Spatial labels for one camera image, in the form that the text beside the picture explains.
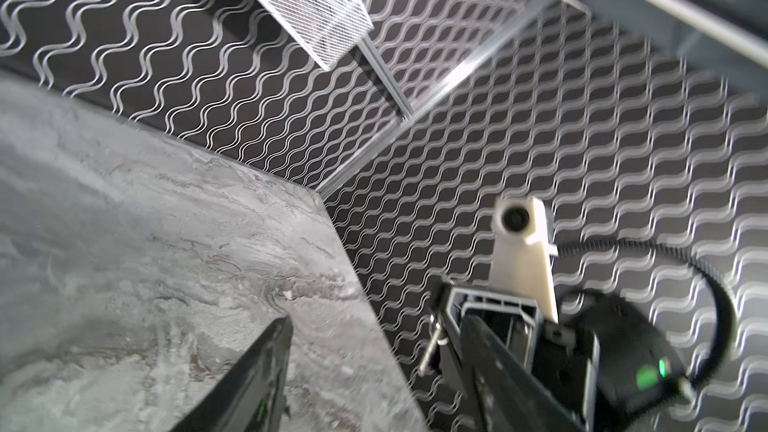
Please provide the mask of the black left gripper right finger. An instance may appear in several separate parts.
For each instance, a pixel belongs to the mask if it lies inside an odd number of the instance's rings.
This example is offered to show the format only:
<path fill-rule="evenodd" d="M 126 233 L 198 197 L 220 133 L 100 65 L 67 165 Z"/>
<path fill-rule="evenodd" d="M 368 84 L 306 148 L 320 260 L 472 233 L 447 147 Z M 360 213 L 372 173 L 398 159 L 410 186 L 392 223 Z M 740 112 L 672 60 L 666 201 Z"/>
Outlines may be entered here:
<path fill-rule="evenodd" d="M 460 328 L 462 384 L 479 431 L 582 431 L 476 316 Z"/>

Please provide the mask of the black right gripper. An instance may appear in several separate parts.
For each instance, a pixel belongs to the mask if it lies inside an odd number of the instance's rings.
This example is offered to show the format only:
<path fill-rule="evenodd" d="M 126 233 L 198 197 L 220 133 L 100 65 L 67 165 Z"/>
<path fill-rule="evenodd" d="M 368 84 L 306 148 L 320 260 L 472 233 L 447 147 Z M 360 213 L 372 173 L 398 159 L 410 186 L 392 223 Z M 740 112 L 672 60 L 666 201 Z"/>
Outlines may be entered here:
<path fill-rule="evenodd" d="M 470 316 L 485 322 L 519 364 L 583 425 L 582 431 L 593 430 L 600 356 L 593 332 L 545 320 L 532 299 L 464 284 L 444 284 L 433 315 L 442 320 L 446 338 L 434 371 L 462 394 L 474 427 L 462 384 L 460 345 L 462 322 Z"/>

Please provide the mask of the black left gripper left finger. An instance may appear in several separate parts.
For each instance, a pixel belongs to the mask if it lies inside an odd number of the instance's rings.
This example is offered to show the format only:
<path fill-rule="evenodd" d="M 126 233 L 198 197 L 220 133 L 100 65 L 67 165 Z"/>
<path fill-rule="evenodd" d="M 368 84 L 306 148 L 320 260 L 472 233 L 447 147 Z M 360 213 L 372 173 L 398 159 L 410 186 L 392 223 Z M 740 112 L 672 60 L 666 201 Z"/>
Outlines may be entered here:
<path fill-rule="evenodd" d="M 285 384 L 293 324 L 277 318 L 175 431 L 277 431 L 289 413 Z"/>

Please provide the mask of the small silver key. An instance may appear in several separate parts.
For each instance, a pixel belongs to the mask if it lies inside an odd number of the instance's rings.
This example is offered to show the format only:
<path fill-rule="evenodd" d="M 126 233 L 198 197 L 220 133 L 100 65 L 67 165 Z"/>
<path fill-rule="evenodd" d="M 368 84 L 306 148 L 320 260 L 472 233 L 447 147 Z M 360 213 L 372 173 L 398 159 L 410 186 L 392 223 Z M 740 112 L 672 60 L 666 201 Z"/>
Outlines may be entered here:
<path fill-rule="evenodd" d="M 433 364 L 434 359 L 438 353 L 439 347 L 446 342 L 445 328 L 442 320 L 437 315 L 430 316 L 430 326 L 429 341 L 417 367 L 417 373 L 420 377 L 427 375 L 430 371 L 436 368 Z"/>

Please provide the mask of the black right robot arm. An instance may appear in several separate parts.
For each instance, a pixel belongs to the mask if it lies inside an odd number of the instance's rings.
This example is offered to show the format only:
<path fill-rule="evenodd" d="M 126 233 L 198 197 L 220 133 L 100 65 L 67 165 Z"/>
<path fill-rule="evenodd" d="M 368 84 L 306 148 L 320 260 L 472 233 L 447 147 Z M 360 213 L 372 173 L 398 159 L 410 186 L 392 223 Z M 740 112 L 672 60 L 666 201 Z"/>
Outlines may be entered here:
<path fill-rule="evenodd" d="M 532 299 L 446 283 L 422 368 L 462 392 L 481 431 L 627 431 L 676 401 L 693 401 L 735 340 L 734 297 L 723 275 L 687 249 L 652 241 L 602 238 L 558 250 L 644 251 L 688 265 L 715 304 L 708 357 L 688 372 L 662 333 L 613 293 L 587 290 L 591 304 L 557 324 Z"/>

